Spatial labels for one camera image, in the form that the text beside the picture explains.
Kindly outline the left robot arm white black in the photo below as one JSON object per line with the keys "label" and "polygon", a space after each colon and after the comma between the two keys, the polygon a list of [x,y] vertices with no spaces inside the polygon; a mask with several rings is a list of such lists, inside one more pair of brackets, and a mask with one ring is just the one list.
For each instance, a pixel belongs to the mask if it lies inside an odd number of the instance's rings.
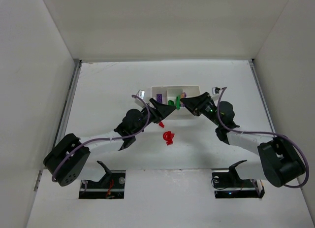
{"label": "left robot arm white black", "polygon": [[133,108],[127,111],[121,123],[108,133],[92,137],[78,137],[73,133],[65,135],[43,160],[52,175],[52,182],[62,187],[76,179],[104,183],[109,176],[108,167],[97,161],[102,170],[88,170],[88,158],[128,148],[149,124],[159,124],[176,110],[175,106],[162,104],[153,98],[149,104],[142,99],[139,101],[143,104],[142,110]]}

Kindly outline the small green lego brick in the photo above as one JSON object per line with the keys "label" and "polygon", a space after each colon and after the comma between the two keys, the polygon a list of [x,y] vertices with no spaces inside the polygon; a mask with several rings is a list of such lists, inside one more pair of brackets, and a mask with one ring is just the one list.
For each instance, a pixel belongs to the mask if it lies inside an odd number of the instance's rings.
{"label": "small green lego brick", "polygon": [[169,100],[169,101],[168,101],[168,105],[172,105],[172,106],[174,106],[174,105],[175,105],[175,103],[174,103],[174,101]]}

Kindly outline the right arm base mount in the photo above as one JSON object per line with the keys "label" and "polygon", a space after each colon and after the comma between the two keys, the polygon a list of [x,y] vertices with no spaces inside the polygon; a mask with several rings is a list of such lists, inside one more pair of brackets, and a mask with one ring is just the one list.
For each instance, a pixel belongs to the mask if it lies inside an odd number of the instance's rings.
{"label": "right arm base mount", "polygon": [[236,167],[244,162],[246,160],[234,163],[228,169],[212,170],[211,185],[216,199],[264,197],[265,188],[261,180],[239,177]]}

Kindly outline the purple lego brick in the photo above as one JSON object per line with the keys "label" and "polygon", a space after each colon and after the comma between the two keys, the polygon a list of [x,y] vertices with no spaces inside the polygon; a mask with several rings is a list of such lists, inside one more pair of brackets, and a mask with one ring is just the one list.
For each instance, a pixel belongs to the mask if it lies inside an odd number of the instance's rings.
{"label": "purple lego brick", "polygon": [[163,96],[162,94],[156,94],[156,101],[159,103],[163,103]]}

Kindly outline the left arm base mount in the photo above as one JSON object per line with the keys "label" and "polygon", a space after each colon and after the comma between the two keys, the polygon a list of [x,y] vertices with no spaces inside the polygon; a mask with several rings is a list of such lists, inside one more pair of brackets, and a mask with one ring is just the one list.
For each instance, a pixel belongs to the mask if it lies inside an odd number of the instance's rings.
{"label": "left arm base mount", "polygon": [[79,199],[124,199],[126,171],[110,170],[102,161],[97,161],[101,166],[102,177],[98,181],[82,180]]}

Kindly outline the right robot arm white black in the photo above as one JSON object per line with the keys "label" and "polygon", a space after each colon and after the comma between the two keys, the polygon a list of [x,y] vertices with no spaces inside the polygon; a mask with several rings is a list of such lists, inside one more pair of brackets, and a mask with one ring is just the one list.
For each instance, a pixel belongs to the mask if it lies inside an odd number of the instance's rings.
{"label": "right robot arm white black", "polygon": [[286,136],[241,129],[234,122],[233,105],[221,99],[214,102],[208,92],[180,101],[192,115],[204,115],[217,125],[216,134],[220,141],[257,154],[263,175],[273,186],[289,187],[288,183],[301,175],[305,175],[305,179],[297,187],[308,182],[310,169],[307,159],[301,149]]}

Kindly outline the green plate purple brick lego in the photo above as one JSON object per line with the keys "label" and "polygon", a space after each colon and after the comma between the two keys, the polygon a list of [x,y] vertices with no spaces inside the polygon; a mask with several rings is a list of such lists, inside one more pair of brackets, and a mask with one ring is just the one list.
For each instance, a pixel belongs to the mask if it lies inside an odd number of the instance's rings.
{"label": "green plate purple brick lego", "polygon": [[185,105],[181,102],[182,98],[186,98],[187,94],[182,92],[180,95],[176,96],[176,108],[180,110],[181,108],[185,107]]}

